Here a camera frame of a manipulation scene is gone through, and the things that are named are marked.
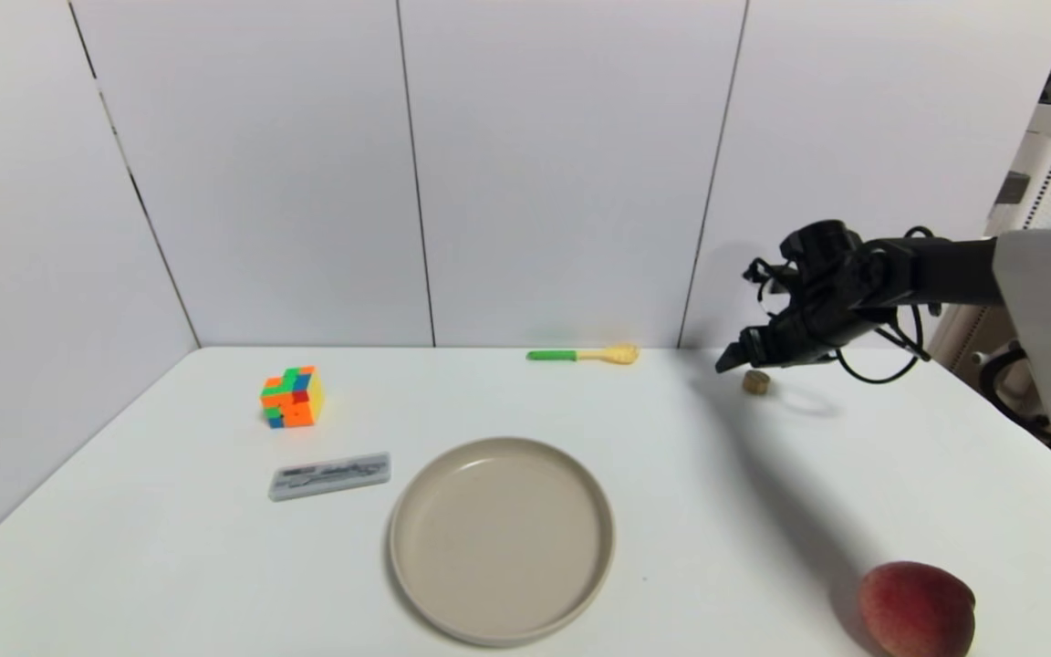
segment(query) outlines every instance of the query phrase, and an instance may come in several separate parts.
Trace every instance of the black cable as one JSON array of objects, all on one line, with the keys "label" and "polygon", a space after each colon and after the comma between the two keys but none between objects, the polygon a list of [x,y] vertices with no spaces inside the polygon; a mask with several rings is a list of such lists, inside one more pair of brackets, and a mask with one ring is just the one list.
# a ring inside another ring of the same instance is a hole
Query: black cable
[{"label": "black cable", "polygon": [[[906,344],[910,344],[910,346],[914,346],[914,348],[918,349],[918,352],[921,352],[921,353],[925,354],[927,352],[925,352],[925,350],[923,350],[923,317],[921,316],[921,313],[919,313],[919,307],[916,307],[916,305],[912,305],[912,307],[909,307],[909,308],[910,308],[910,313],[912,313],[914,315],[914,341],[915,342],[913,342],[913,343],[910,342],[910,337],[907,337],[906,333],[904,333],[901,328],[898,328],[898,323],[897,322],[891,325],[891,328],[895,329],[895,331],[898,333],[900,333],[902,336],[906,337]],[[888,337],[888,340],[889,340],[889,337],[892,337],[892,335],[889,335],[889,333],[885,333],[880,328],[877,328],[874,330],[874,332],[882,334],[884,337]],[[837,349],[833,352],[833,354],[834,354],[834,356],[838,356],[838,363],[841,363],[842,369],[846,370],[847,374],[849,374],[851,377],[858,378],[859,382],[863,382],[864,384],[875,384],[875,386],[881,386],[881,384],[891,384],[893,382],[898,382],[898,379],[904,377],[904,375],[906,373],[908,373],[908,371],[912,370],[913,367],[918,365],[919,361],[921,361],[921,356],[912,355],[910,357],[910,361],[908,363],[906,363],[906,365],[904,365],[901,370],[899,370],[895,373],[889,375],[889,377],[870,378],[870,377],[864,377],[862,374],[859,374],[858,371],[854,371],[854,369],[852,369],[852,367],[850,367],[850,363],[847,363],[846,362],[846,357],[844,355],[842,355],[842,349]]]},{"label": "black cable", "polygon": [[996,392],[996,377],[1000,377],[1001,371],[1008,369],[1008,366],[1013,365],[1013,363],[1025,361],[1025,358],[1027,358],[1025,350],[1017,348],[1009,349],[1005,353],[1002,353],[992,358],[992,361],[986,363],[985,366],[980,369],[980,394],[990,401],[992,406],[996,407],[996,411],[1000,411],[1006,418],[1011,419],[1022,429],[1025,429],[1026,432],[1030,432],[1035,437],[1043,440],[1051,442],[1051,432],[1040,425],[1035,424],[1035,422],[1022,416],[1016,411],[1013,411],[1013,409],[1005,404],[1005,399],[1001,398]]},{"label": "black cable", "polygon": [[[930,228],[927,228],[926,225],[914,225],[914,227],[903,233],[903,238],[905,239],[914,238],[915,235],[934,238],[935,233],[931,232]],[[885,337],[885,340],[898,346],[898,348],[906,349],[909,350],[909,352],[914,353],[914,355],[910,357],[910,361],[906,363],[901,370],[889,375],[889,377],[864,377],[850,367],[850,363],[846,362],[846,357],[842,355],[842,349],[837,349],[833,353],[838,356],[838,362],[841,363],[842,369],[846,370],[847,374],[851,377],[858,378],[859,382],[863,382],[864,384],[889,384],[902,378],[904,374],[908,373],[910,369],[913,369],[913,367],[916,366],[919,361],[930,361],[930,354],[923,349],[923,313],[919,312],[919,307],[916,305],[912,305],[912,307],[910,307],[910,313],[914,315],[914,341],[910,340],[910,336],[906,334],[902,328],[900,328],[898,321],[889,324],[889,327],[893,329],[897,335],[889,333],[885,328],[874,329],[877,334]]]},{"label": "black cable", "polygon": [[930,231],[926,225],[914,225],[908,231],[903,233],[903,238],[914,238],[915,235],[923,235],[924,238],[934,238],[935,233]]},{"label": "black cable", "polygon": [[[783,269],[784,267],[788,267],[789,263],[791,262],[792,262],[791,260],[785,261],[785,264],[782,266]],[[764,262],[764,260],[754,259],[754,261],[751,261],[751,265],[753,266],[760,265],[760,267],[762,267],[762,269],[764,270],[764,280],[760,282],[760,287],[757,287],[757,305],[759,305],[759,307],[764,311],[764,314],[767,314],[769,316],[777,316],[776,312],[770,312],[768,311],[768,308],[764,307],[764,286],[768,286],[768,284],[770,283],[777,283],[778,286],[784,288],[788,288],[788,286],[785,285],[783,280],[777,278],[776,271],[772,271],[772,266],[768,265],[768,263]]]}]

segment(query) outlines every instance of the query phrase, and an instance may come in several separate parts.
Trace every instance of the peach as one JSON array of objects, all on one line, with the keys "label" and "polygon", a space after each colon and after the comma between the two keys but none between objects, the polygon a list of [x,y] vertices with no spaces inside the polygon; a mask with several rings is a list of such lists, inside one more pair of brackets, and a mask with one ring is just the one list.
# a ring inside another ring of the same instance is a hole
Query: peach
[{"label": "peach", "polygon": [[859,587],[867,630],[894,657],[964,657],[975,635],[975,594],[934,566],[894,561]]}]

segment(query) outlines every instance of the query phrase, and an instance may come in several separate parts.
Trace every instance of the white table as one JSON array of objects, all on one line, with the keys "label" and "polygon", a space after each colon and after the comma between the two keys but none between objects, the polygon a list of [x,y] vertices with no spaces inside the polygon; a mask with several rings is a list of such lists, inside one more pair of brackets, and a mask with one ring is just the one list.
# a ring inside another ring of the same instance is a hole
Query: white table
[{"label": "white table", "polygon": [[[850,358],[881,374],[903,355]],[[263,379],[309,363],[324,417],[268,429]],[[1,525],[0,656],[472,654],[401,603],[384,532],[427,461],[500,435],[579,458],[618,531],[596,602],[512,653],[862,654],[830,598],[852,611],[860,571],[913,558],[975,591],[971,654],[1051,654],[1043,446],[934,365],[891,386],[774,370],[764,398],[708,367],[672,350],[632,367],[519,349],[200,350]],[[266,498],[276,467],[379,450],[385,486]]]}]

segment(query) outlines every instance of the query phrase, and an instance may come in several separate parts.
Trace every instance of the colorful cube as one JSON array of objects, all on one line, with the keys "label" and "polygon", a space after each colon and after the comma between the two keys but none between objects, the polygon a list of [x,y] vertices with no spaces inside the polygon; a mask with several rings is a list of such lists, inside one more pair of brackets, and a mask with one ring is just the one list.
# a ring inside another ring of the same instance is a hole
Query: colorful cube
[{"label": "colorful cube", "polygon": [[262,408],[273,429],[315,424],[322,411],[322,383],[314,366],[291,367],[281,377],[267,378]]}]

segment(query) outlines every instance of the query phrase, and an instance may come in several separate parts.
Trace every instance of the beige plate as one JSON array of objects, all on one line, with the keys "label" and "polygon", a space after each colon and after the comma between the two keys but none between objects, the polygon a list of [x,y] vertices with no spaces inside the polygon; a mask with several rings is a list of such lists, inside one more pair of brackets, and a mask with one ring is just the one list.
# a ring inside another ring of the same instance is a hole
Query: beige plate
[{"label": "beige plate", "polygon": [[471,643],[520,645],[592,602],[614,525],[602,490],[571,456],[488,438],[420,470],[388,543],[397,581],[433,624]]}]

